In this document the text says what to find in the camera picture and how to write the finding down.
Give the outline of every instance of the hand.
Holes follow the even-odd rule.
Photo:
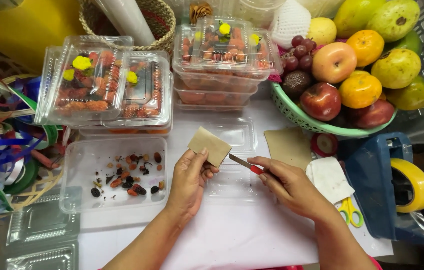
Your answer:
[[[269,173],[259,175],[260,180],[275,194],[281,204],[288,207],[295,214],[318,221],[326,217],[331,211],[338,212],[335,207],[317,190],[309,180],[305,172],[293,167],[269,159],[256,156],[247,161],[264,168]]]
[[[207,162],[208,156],[206,148],[198,154],[189,149],[173,168],[172,187],[166,207],[183,215],[185,222],[194,217],[200,208],[205,181],[219,172],[219,169]]]

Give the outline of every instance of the person's left hand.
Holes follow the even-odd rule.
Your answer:
[[[172,187],[166,208],[183,215],[185,222],[193,218],[200,208],[205,181],[219,169],[207,162],[209,152],[204,148],[195,154],[187,150],[173,169]]]

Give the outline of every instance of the stack of plastic boxes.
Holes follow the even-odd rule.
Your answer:
[[[177,28],[173,70],[180,109],[222,112],[242,110],[260,82],[283,73],[269,31],[213,16]]]
[[[170,132],[168,55],[126,49],[132,45],[129,36],[71,36],[47,48],[34,122],[106,134]]]

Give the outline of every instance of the person's right hand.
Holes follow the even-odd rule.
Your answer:
[[[264,168],[266,172],[258,177],[281,204],[295,214],[317,221],[323,219],[328,212],[338,212],[317,190],[302,169],[261,156],[249,158],[247,161]]]

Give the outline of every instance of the brown paper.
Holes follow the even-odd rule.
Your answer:
[[[187,147],[196,154],[202,151],[204,147],[207,148],[209,151],[207,161],[217,168],[232,149],[232,146],[222,141],[203,127],[200,127],[197,130]]]
[[[270,157],[303,170],[312,161],[310,140],[296,127],[264,132]]]

